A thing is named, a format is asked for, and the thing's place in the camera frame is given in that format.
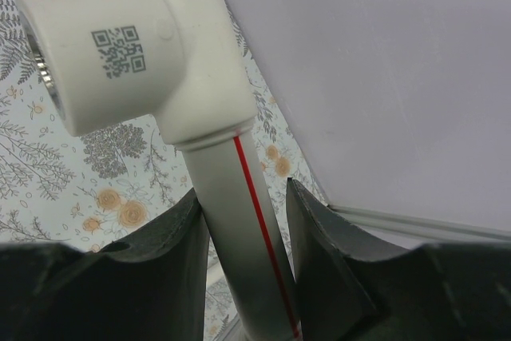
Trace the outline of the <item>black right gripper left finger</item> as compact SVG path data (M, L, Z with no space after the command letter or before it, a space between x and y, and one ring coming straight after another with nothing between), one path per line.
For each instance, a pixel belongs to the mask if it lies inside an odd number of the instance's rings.
M200 340L209 234L194 192L99 252L1 246L4 340Z

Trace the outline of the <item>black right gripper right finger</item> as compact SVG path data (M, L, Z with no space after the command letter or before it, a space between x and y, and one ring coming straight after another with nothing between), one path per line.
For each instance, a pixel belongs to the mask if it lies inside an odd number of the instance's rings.
M510 245L407 249L287 180L287 222L306 340L507 340Z

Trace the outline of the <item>white pipe frame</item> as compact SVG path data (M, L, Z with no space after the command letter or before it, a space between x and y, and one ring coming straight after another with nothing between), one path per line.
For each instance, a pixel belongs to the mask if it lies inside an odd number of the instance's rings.
M15 2L71 135L152 115L163 142L183 153L236 305L237 339L306 340L224 0Z

